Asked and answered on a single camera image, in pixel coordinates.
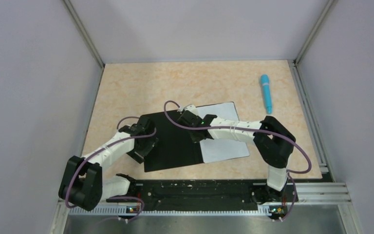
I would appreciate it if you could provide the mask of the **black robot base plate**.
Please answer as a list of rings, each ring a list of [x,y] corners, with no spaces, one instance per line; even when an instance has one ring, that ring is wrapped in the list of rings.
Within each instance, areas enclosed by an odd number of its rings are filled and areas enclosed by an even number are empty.
[[[137,180],[126,196],[143,200],[144,212],[255,211],[299,199],[291,182],[277,192],[265,179]]]

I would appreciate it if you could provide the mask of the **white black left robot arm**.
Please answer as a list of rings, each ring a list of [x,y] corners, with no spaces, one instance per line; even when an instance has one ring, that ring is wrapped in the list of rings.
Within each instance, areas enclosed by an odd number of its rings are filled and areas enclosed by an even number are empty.
[[[131,126],[117,127],[113,137],[95,151],[72,156],[65,167],[59,198],[68,208],[80,207],[86,211],[93,210],[109,196],[118,195],[127,202],[134,200],[137,189],[131,185],[132,178],[119,174],[104,181],[103,173],[124,155],[143,163],[159,141],[155,134],[155,123],[141,116]]]

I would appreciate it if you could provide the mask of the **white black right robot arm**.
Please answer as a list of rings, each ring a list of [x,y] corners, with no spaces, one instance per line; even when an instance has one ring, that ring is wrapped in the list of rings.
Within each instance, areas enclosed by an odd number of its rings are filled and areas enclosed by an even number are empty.
[[[268,164],[266,195],[279,201],[286,194],[287,164],[296,138],[275,118],[239,121],[207,114],[203,118],[189,110],[182,111],[176,123],[186,129],[193,142],[204,139],[228,139],[253,143]]]

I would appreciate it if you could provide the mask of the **red and black folder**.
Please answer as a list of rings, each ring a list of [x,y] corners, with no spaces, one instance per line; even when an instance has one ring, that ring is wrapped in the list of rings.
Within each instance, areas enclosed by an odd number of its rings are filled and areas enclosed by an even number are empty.
[[[205,139],[194,143],[187,130],[170,123],[163,112],[145,116],[155,123],[155,136],[159,139],[157,145],[145,157],[145,172],[250,156],[245,142]]]

